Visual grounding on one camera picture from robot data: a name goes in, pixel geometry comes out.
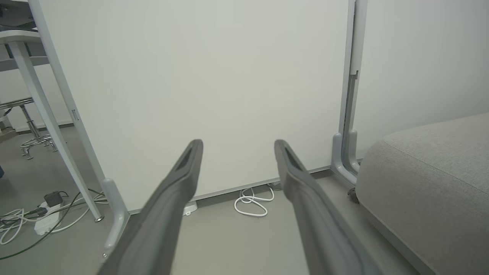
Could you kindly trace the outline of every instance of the white wall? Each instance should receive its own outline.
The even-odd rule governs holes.
[[[58,124],[64,125],[72,123],[66,104],[61,96],[58,83],[54,78],[51,65],[39,65],[35,66],[34,68]],[[25,85],[25,82],[22,79],[21,73],[18,69],[0,72],[0,102],[5,103],[30,96],[29,90],[27,89],[27,86]],[[25,107],[36,125],[38,127],[45,127],[43,119],[41,118],[36,106],[32,103],[27,104]],[[20,107],[14,107],[7,117],[12,125],[12,128],[14,128],[17,132],[29,130],[25,116],[23,115]]]
[[[196,196],[276,178],[278,138],[308,169],[330,165],[347,5],[41,0],[97,158],[129,210],[194,138],[204,142]]]
[[[383,136],[489,112],[489,1],[369,0],[353,129]]]

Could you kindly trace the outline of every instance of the table leg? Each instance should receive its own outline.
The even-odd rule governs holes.
[[[95,222],[101,221],[104,217],[100,215],[100,212],[93,201],[92,196],[87,189],[85,182],[83,181],[82,176],[80,175],[80,171],[75,164],[75,160],[71,155],[68,147],[66,145],[65,139],[61,135],[60,128],[58,127],[58,123],[54,118],[54,114],[49,106],[46,95],[44,94],[43,88],[41,87],[41,83],[39,82],[39,78],[37,78],[36,71],[34,70],[34,66],[30,60],[29,54],[27,53],[27,49],[25,47],[24,42],[9,42],[10,50],[12,51],[12,55],[14,56],[15,62],[19,67],[22,78],[29,89],[32,98],[34,99],[34,103],[41,114],[41,117],[46,124],[46,128],[51,134],[54,143],[57,145],[58,150],[63,158],[68,170],[75,180],[80,193],[83,195],[83,198],[87,202],[90,211],[95,217]]]

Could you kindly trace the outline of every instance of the gray ottoman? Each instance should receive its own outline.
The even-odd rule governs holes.
[[[489,113],[385,137],[356,194],[422,274],[489,274]]]

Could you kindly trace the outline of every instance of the power strip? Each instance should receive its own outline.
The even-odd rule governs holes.
[[[61,206],[62,204],[58,204],[53,207],[49,207],[47,206],[47,202],[43,202],[39,207],[45,207],[48,213],[52,213],[53,211],[58,210]],[[40,221],[37,221],[36,225],[34,226],[34,230],[36,231],[36,234],[44,235],[48,233],[60,221],[60,219],[61,219],[60,212],[56,212],[43,218]]]

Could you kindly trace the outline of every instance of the caster wheel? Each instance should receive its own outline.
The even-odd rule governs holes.
[[[350,191],[348,191],[348,196],[350,197],[350,200],[352,200],[352,202],[356,204],[360,204],[358,198],[356,197],[355,187],[353,187],[352,189],[350,189]]]

